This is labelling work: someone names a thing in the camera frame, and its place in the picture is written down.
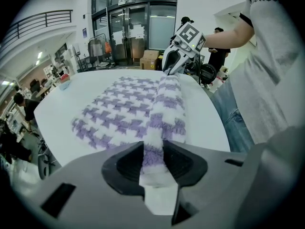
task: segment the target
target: white table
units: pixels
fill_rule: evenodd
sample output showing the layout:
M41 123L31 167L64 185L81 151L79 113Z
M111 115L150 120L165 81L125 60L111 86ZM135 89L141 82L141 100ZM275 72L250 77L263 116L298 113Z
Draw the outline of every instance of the white table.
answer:
M56 87L34 111L38 127L51 152L62 165L96 152L86 147L71 131L72 119L121 76L159 80L163 72L147 70L103 70L78 73L70 86ZM186 109L186 143L214 150L230 151L220 117L207 94L190 76L181 74Z

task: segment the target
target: glass door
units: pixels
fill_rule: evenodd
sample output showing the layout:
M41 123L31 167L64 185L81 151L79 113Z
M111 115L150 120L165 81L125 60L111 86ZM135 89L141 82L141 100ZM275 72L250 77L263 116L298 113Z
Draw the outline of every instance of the glass door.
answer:
M140 65L147 38L146 5L110 13L113 57L119 65Z
M124 11L116 10L109 14L112 56L118 65L127 65L127 54L125 49Z

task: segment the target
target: blue jeans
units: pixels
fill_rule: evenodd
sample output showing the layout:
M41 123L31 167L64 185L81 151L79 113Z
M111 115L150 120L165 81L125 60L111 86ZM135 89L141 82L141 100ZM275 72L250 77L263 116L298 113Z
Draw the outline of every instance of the blue jeans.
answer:
M231 152L248 153L254 142L237 108L229 79L213 94L211 101L223 122Z

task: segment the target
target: black shirt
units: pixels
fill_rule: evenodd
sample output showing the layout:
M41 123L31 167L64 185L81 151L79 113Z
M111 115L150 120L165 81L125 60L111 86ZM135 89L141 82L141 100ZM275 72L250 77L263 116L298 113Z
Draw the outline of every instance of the black shirt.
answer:
M224 65L224 60L225 60L225 54L227 52L231 52L230 49L219 49L215 48L217 52L212 52L209 60L209 64L214 66L214 68L219 71L221 66Z
M38 106L39 102L31 100L31 99L25 99L25 120L30 121L35 118L34 116L34 110Z

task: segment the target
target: black metal railing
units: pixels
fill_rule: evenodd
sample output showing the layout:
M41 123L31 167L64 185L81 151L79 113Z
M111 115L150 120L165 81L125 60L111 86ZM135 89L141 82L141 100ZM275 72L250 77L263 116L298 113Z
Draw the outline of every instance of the black metal railing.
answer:
M2 40L0 51L3 51L19 38L32 32L54 25L71 23L72 11L73 10L55 10L38 13L12 24Z

